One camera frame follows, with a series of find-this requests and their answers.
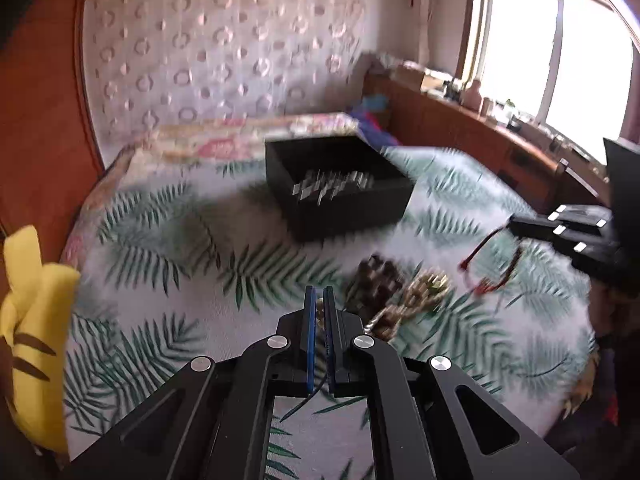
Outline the floral quilt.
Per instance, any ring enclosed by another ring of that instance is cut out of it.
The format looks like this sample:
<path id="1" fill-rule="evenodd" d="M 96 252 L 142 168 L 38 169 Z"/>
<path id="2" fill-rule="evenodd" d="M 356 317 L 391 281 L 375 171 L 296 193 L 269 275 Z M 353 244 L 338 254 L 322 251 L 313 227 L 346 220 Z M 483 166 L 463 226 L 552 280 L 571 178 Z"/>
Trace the floral quilt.
<path id="1" fill-rule="evenodd" d="M 265 143 L 316 136 L 358 136 L 355 118 L 345 113 L 210 120 L 158 127 L 122 147 L 80 207 L 60 263 L 84 266 L 106 203 L 127 183 L 146 182 L 165 169 L 252 162 L 265 158 Z"/>

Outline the circle patterned curtain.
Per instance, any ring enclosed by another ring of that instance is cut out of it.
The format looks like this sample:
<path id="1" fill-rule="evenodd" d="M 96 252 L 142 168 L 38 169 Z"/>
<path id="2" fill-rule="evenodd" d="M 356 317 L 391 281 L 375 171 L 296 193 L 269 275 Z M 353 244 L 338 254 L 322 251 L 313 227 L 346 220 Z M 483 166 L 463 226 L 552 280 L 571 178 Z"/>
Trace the circle patterned curtain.
<path id="1" fill-rule="evenodd" d="M 367 56 L 412 51 L 409 0 L 85 0 L 104 162 L 163 125 L 344 110 Z"/>

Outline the silver flower hair comb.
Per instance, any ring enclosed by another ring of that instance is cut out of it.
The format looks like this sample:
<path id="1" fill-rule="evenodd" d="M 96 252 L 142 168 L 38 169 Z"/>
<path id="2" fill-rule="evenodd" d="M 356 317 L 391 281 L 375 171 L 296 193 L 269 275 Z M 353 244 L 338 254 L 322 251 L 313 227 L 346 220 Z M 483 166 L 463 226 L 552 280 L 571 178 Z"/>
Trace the silver flower hair comb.
<path id="1" fill-rule="evenodd" d="M 320 206 L 323 202 L 334 200 L 345 192 L 368 190 L 372 188 L 374 182 L 372 174 L 361 171 L 309 170 L 303 180 L 293 185 L 291 195 L 299 202 L 315 203 Z"/>

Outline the wooden side cabinet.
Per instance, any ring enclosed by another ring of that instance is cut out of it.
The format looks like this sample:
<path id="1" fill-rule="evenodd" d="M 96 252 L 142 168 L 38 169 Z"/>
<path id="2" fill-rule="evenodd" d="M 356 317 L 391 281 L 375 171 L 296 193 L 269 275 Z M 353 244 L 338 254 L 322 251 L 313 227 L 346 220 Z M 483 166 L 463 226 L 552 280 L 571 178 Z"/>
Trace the wooden side cabinet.
<path id="1" fill-rule="evenodd" d="M 454 103 L 371 73 L 364 77 L 363 93 L 386 96 L 383 128 L 400 143 L 462 151 L 492 171 L 536 211 L 550 212 L 562 204 L 610 204 L 608 187 L 597 188 L 579 177 L 567 158 L 545 152 Z"/>

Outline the cardboard box on cabinet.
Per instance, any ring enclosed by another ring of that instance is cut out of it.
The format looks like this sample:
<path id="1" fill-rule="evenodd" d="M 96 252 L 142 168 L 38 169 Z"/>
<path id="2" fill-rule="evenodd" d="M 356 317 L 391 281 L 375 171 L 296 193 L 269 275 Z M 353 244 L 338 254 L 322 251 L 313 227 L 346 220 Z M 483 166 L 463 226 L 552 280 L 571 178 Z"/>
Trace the cardboard box on cabinet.
<path id="1" fill-rule="evenodd" d="M 421 65 L 405 63 L 394 69 L 393 80 L 409 89 L 427 92 L 432 89 L 441 89 L 452 81 L 452 76 L 439 70 L 429 70 Z"/>

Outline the blue folded blanket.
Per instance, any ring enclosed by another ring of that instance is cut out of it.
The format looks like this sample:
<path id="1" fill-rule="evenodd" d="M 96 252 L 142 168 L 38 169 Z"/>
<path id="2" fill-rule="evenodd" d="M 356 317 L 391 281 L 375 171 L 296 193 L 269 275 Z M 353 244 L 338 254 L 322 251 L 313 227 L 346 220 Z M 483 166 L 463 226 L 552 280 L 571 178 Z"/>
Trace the blue folded blanket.
<path id="1" fill-rule="evenodd" d="M 358 122 L 363 139 L 376 150 L 399 145 L 399 141 L 387 131 L 390 120 L 389 102 L 384 94 L 375 93 L 364 96 L 359 104 L 348 111 L 349 116 Z"/>

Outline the white bottle on cabinet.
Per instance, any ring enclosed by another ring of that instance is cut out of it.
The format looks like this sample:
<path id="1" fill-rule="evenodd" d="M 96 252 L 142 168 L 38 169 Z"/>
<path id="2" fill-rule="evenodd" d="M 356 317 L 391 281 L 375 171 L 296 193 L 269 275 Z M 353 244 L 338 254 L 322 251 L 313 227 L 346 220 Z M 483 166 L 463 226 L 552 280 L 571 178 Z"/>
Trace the white bottle on cabinet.
<path id="1" fill-rule="evenodd" d="M 474 113 L 478 113 L 483 104 L 480 88 L 482 88 L 482 82 L 475 78 L 468 85 L 468 88 L 461 93 L 460 104 Z"/>

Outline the yellow plush toy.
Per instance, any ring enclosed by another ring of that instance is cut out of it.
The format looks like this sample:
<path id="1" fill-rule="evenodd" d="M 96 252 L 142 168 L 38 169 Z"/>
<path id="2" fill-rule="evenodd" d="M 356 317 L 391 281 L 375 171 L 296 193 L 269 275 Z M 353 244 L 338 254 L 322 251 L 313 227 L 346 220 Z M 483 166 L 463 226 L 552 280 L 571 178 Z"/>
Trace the yellow plush toy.
<path id="1" fill-rule="evenodd" d="M 34 226 L 6 238 L 3 261 L 1 402 L 30 442 L 66 455 L 65 349 L 80 273 L 42 261 Z"/>

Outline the black jewelry box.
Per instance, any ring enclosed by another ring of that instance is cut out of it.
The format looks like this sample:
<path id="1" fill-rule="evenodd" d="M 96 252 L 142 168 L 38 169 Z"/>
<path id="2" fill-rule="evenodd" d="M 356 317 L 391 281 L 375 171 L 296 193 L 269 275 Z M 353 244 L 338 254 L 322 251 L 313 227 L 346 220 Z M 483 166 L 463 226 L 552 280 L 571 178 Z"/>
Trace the black jewelry box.
<path id="1" fill-rule="evenodd" d="M 294 240 L 397 223 L 414 181 L 359 136 L 269 141 L 266 178 Z"/>

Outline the palm leaf bedspread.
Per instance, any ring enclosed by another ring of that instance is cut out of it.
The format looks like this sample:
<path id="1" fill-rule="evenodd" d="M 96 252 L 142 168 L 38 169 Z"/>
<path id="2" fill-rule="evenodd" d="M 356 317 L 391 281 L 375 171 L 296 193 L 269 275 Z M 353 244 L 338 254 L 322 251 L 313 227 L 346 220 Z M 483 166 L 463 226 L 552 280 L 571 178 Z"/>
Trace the palm leaf bedspread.
<path id="1" fill-rule="evenodd" d="M 70 459 L 193 358 L 236 358 L 272 335 L 307 287 L 331 286 L 343 300 L 375 255 L 405 280 L 435 270 L 451 283 L 435 311 L 401 324 L 396 351 L 446 356 L 546 434 L 594 347 L 587 278 L 548 245 L 506 232 L 506 220 L 530 208 L 471 156 L 385 156 L 414 181 L 402 218 L 307 244 L 288 230 L 264 160 L 165 169 L 121 186 L 77 270 L 64 370 Z"/>

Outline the small pearl strand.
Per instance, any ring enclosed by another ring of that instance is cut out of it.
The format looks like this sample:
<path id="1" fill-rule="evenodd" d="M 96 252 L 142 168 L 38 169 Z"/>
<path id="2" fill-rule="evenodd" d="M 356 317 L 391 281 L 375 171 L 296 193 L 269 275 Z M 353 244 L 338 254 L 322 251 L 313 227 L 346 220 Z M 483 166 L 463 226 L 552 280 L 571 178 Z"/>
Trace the small pearl strand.
<path id="1" fill-rule="evenodd" d="M 421 271 L 409 283 L 398 304 L 388 304 L 364 326 L 364 333 L 384 341 L 392 340 L 402 323 L 418 314 L 435 311 L 450 291 L 450 279 L 442 271 Z"/>

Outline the red wooden wardrobe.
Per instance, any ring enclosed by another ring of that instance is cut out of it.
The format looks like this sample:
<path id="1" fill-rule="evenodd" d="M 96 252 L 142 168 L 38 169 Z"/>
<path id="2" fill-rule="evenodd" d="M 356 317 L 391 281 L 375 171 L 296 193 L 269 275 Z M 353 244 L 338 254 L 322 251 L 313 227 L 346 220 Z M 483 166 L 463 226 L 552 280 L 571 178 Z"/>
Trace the red wooden wardrobe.
<path id="1" fill-rule="evenodd" d="M 104 173 L 82 58 L 86 0 L 32 0 L 1 48 L 1 227 L 61 252 Z"/>

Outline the window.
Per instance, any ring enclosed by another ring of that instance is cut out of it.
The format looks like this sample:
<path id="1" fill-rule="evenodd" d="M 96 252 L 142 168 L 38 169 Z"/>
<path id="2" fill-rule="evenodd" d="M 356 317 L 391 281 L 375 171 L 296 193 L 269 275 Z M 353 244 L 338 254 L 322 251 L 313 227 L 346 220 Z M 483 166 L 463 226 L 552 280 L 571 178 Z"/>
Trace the window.
<path id="1" fill-rule="evenodd" d="M 639 41 L 622 0 L 468 5 L 466 84 L 588 162 L 606 162 L 607 140 L 638 139 Z"/>

